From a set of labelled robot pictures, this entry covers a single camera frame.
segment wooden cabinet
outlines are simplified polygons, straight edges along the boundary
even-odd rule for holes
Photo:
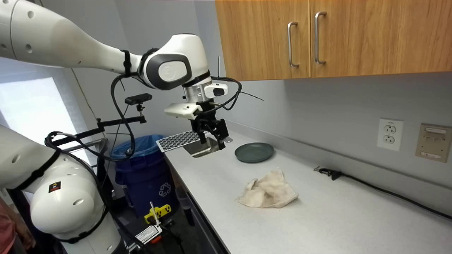
[[[309,0],[217,0],[228,77],[275,80],[311,76]],[[292,62],[289,65],[287,25]]]
[[[238,80],[452,71],[452,0],[216,0]],[[318,17],[318,57],[315,15]],[[289,65],[287,25],[292,26]]]
[[[326,12],[318,19],[326,63],[313,62],[312,77],[452,71],[451,10],[450,0],[311,0],[311,17]]]

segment recycling symbol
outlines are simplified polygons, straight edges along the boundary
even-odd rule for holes
[[[171,192],[171,185],[169,183],[164,183],[160,186],[159,195],[164,197]]]

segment crumpled cloth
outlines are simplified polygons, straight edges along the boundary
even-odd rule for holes
[[[282,171],[272,170],[262,179],[253,179],[248,183],[243,195],[235,200],[249,207],[282,208],[297,197],[298,194],[286,182]]]

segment blue trash bag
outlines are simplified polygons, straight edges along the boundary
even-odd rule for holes
[[[156,141],[164,138],[163,135],[148,135],[135,138],[135,153],[130,158],[146,156],[159,151]],[[130,141],[126,141],[113,148],[112,158],[122,159],[130,148]]]

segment outlet cover plate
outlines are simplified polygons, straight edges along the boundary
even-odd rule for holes
[[[386,149],[391,149],[394,151],[400,151],[400,145],[402,142],[402,133],[403,133],[403,121],[380,118],[380,124],[378,125],[377,146]],[[386,143],[385,136],[394,137],[395,139],[394,143],[392,144]]]
[[[416,156],[447,162],[452,142],[452,127],[421,124]]]

